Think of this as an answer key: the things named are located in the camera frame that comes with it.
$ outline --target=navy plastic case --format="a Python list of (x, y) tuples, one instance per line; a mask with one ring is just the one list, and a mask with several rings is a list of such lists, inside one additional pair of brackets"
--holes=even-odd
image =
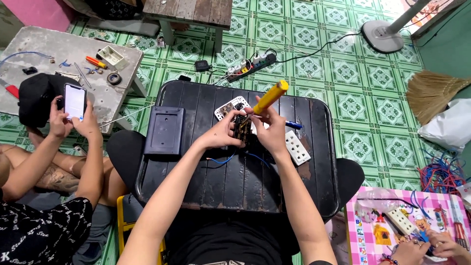
[(152, 107), (144, 155), (181, 155), (184, 108)]

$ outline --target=blue pen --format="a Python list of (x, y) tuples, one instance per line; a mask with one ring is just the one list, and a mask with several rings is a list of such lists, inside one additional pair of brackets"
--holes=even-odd
[(302, 125), (301, 125), (301, 124), (297, 124), (297, 123), (295, 123), (295, 122), (290, 122), (290, 121), (286, 121), (286, 126), (291, 127), (291, 128), (293, 128), (293, 129), (296, 129), (296, 130), (302, 129)]

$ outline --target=tattoo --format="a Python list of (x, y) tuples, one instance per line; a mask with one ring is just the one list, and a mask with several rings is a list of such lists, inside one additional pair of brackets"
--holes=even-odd
[(43, 189), (72, 193), (77, 191), (79, 179), (57, 165), (51, 164), (36, 186)]

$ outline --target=hand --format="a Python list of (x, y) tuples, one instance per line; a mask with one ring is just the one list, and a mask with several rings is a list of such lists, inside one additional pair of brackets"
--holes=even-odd
[(97, 117), (93, 113), (93, 105), (90, 100), (87, 101), (87, 109), (83, 115), (83, 120), (80, 121), (79, 118), (72, 117), (72, 123), (74, 128), (87, 138), (89, 142), (95, 140), (103, 141), (103, 135), (101, 135), (100, 128), (98, 127)]
[(236, 115), (245, 116), (246, 114), (239, 110), (232, 110), (196, 141), (205, 149), (220, 148), (228, 145), (234, 145), (239, 148), (245, 147), (241, 140), (232, 138), (234, 132), (231, 129), (234, 129), (235, 124), (231, 121)]
[(59, 139), (64, 139), (67, 137), (67, 135), (69, 135), (73, 125), (69, 120), (66, 119), (69, 114), (64, 113), (63, 108), (61, 110), (57, 109), (57, 99), (60, 98), (62, 98), (62, 96), (57, 96), (51, 101), (51, 111), (49, 113), (49, 135)]
[[(252, 108), (244, 109), (247, 114), (253, 114)], [(261, 118), (257, 118), (254, 115), (250, 117), (252, 123), (257, 128), (257, 138), (260, 143), (273, 155), (288, 154), (285, 144), (285, 126), (286, 118), (281, 117), (273, 107), (269, 107), (260, 114)], [(270, 125), (268, 129), (263, 127), (263, 123)]]
[(427, 230), (426, 233), (430, 243), (435, 248), (433, 255), (437, 257), (459, 257), (470, 255), (469, 252), (458, 245), (453, 239), (444, 234), (433, 230)]
[(397, 260), (400, 265), (422, 264), (423, 256), (425, 256), (425, 253), (430, 248), (430, 243), (419, 242), (419, 244), (414, 244), (413, 239), (400, 243), (392, 258)]

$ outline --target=pink wall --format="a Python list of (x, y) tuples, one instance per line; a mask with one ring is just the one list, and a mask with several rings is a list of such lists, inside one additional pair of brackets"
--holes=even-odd
[(25, 26), (65, 32), (76, 12), (62, 0), (1, 0)]

